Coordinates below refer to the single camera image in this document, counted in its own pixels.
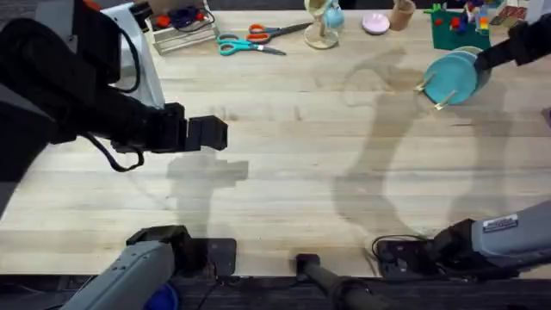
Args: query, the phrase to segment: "wooden cup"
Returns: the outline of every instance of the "wooden cup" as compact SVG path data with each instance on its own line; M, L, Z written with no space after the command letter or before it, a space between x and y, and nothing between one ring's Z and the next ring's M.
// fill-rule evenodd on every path
M390 28L395 31L403 30L415 13L415 3L411 0L396 0L388 20Z

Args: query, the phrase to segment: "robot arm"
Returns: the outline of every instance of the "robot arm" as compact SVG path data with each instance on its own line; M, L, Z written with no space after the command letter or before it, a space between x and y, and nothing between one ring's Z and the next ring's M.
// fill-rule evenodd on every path
M50 143L65 143L82 135L110 140L119 152L226 148L227 124L215 116L186 120L178 103L162 109L147 107L110 86L120 78L121 37L127 35L116 22L82 1L74 0L72 7L72 29L65 31L71 34L69 39L59 37L58 29L54 32L30 19L13 20L0 33L0 84L53 122L48 131ZM2 101L0 115L12 121L1 122L0 132L26 143L31 132L14 130L13 120L33 124L30 118L36 114L15 112L21 108L15 101ZM17 153L19 149L11 150L15 159L11 164L19 165L18 158L27 157Z
M543 15L532 24L523 22L509 29L509 39L479 53L474 68L484 71L512 60L515 60L517 65L536 61L551 53L549 38L551 13Z
M419 241L376 245L384 277L501 279L551 263L551 201L489 220L463 220Z
M63 310L141 310L175 272L200 273L210 263L209 245L225 245L225 265L235 265L235 240L193 239L184 226L142 229L127 240L120 256L81 291Z

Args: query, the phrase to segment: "blue plate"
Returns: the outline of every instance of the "blue plate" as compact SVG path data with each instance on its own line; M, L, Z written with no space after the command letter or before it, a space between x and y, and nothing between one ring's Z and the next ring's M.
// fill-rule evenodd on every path
M455 90L448 104L459 104L467 100L476 89L477 74L470 61L453 54L440 58L430 65L424 79L434 73L424 86L424 93L436 103L442 102Z
M465 51L453 51L444 57L448 57L448 56L458 56L458 57L464 58L471 64L474 64L474 61L476 60L476 57L477 57L475 54L465 52Z

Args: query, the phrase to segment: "pink object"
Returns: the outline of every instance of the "pink object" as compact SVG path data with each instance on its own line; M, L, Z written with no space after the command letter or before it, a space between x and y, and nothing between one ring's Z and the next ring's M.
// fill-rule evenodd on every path
M390 27L390 22L381 13L368 13L363 17L362 27L370 34L384 34Z

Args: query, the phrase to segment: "red object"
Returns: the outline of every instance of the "red object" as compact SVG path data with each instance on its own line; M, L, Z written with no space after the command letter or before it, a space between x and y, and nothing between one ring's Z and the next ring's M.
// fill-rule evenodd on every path
M167 15L161 15L157 17L157 21L155 23L161 28L168 28L170 26L170 18Z
M451 19L451 27L453 29L458 29L461 22L459 21L459 17L454 17Z
M91 9L95 9L95 10L102 9L102 7L99 4L93 2L92 0L84 0L84 4L86 4Z

